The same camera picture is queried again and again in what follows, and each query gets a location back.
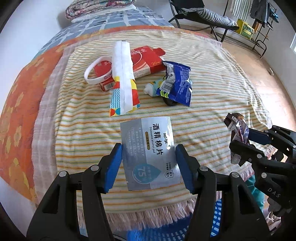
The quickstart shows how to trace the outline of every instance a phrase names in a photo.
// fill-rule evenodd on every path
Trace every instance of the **window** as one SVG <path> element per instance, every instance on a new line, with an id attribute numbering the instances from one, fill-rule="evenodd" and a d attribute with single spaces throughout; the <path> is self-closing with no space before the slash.
<path id="1" fill-rule="evenodd" d="M 296 34 L 294 35 L 294 39 L 291 43 L 291 46 L 290 46 L 291 49 L 294 50 L 294 52 L 296 53 Z"/>

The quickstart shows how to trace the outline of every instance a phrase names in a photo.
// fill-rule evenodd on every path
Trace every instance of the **candy wrapper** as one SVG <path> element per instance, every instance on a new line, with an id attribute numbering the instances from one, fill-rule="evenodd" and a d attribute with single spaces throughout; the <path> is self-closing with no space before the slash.
<path id="1" fill-rule="evenodd" d="M 165 80 L 156 94 L 190 106 L 192 82 L 189 80 L 189 72 L 191 68 L 171 61 L 163 61 L 163 65 L 166 67 Z"/>
<path id="2" fill-rule="evenodd" d="M 249 144 L 249 128 L 247 126 L 246 121 L 244 120 L 244 116 L 240 113 L 228 113 L 226 116 L 224 123 L 231 130 L 231 140 L 237 140 L 243 142 L 245 144 Z M 238 164 L 241 160 L 240 155 L 233 153 L 230 151 L 230 162 L 232 164 Z"/>

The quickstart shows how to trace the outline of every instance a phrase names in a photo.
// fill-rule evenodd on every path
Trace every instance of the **blue water drop logo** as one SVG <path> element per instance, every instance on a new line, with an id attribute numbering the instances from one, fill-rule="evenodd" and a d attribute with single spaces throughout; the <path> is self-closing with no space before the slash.
<path id="1" fill-rule="evenodd" d="M 133 169 L 133 178 L 137 183 L 148 184 L 159 176 L 161 170 L 153 165 L 142 163 Z"/>

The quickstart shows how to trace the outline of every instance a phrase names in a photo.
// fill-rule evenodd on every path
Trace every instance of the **green cloth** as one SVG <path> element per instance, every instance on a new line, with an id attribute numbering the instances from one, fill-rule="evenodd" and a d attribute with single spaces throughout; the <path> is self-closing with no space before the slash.
<path id="1" fill-rule="evenodd" d="M 264 193 L 261 192 L 259 189 L 255 188 L 255 175 L 252 175 L 248 180 L 246 180 L 245 183 L 251 191 L 252 195 L 254 196 L 259 208 L 262 210 L 264 207 Z"/>

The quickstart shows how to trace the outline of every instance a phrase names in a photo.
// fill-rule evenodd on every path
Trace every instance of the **blue checkered blanket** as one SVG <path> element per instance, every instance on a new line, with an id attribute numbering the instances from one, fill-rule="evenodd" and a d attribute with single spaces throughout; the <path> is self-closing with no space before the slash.
<path id="1" fill-rule="evenodd" d="M 138 7 L 136 10 L 114 12 L 87 19 L 62 29 L 57 33 L 35 57 L 43 54 L 46 50 L 57 46 L 65 41 L 79 37 L 83 34 L 93 33 L 98 30 L 136 25 L 154 25 L 173 27 L 162 16 L 157 15 L 148 7 Z"/>

